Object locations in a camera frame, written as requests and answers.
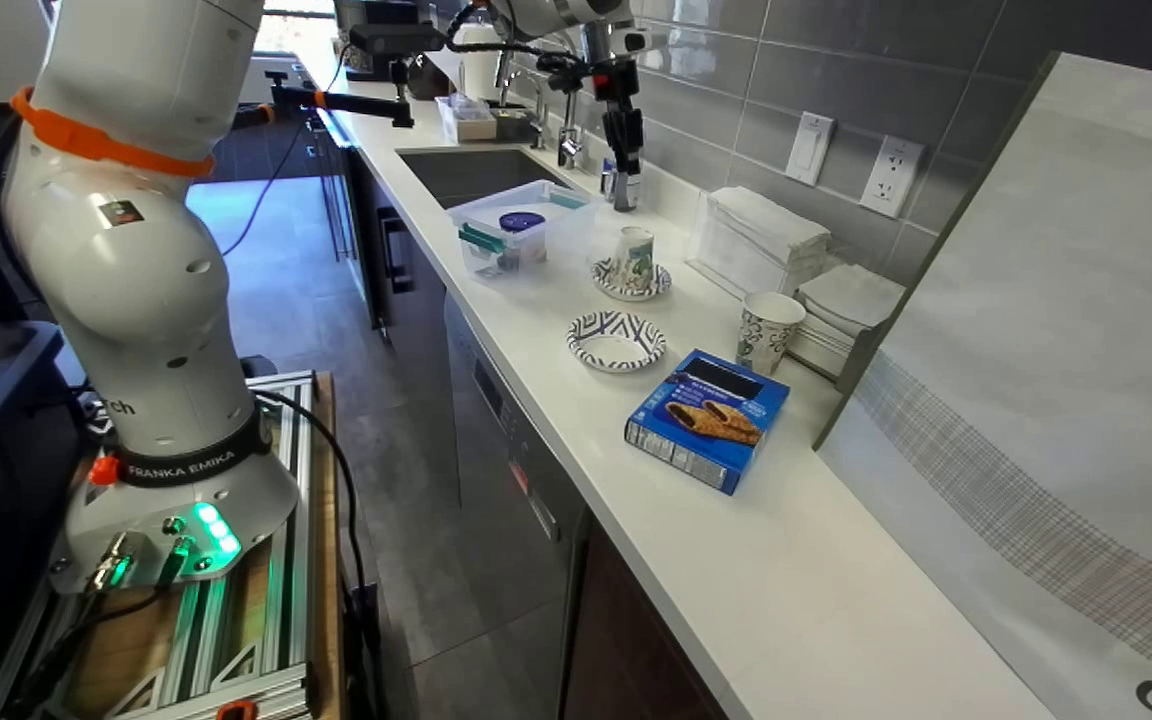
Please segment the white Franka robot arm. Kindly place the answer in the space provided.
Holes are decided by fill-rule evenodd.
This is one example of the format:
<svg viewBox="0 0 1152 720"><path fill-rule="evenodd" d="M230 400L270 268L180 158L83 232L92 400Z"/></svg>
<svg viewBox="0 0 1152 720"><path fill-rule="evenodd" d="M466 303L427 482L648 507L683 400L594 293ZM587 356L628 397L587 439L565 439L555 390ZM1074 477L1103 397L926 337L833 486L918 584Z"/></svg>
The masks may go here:
<svg viewBox="0 0 1152 720"><path fill-rule="evenodd" d="M57 0L10 96L10 249L112 431L50 584L211 582L297 507L228 331L228 268L188 183L235 119L263 0Z"/></svg>

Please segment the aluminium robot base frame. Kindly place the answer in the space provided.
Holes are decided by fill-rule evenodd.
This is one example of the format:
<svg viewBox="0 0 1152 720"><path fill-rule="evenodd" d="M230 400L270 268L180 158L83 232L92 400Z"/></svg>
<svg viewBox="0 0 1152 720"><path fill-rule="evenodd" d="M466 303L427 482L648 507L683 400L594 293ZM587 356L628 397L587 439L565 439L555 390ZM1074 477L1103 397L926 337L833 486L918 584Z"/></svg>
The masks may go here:
<svg viewBox="0 0 1152 720"><path fill-rule="evenodd" d="M138 584L149 539L116 538L75 596L35 584L0 663L0 720L349 720L341 642L341 491L332 390L315 374L255 376L270 456L297 507L246 558L225 500L196 503L166 539L205 524L225 572Z"/></svg>

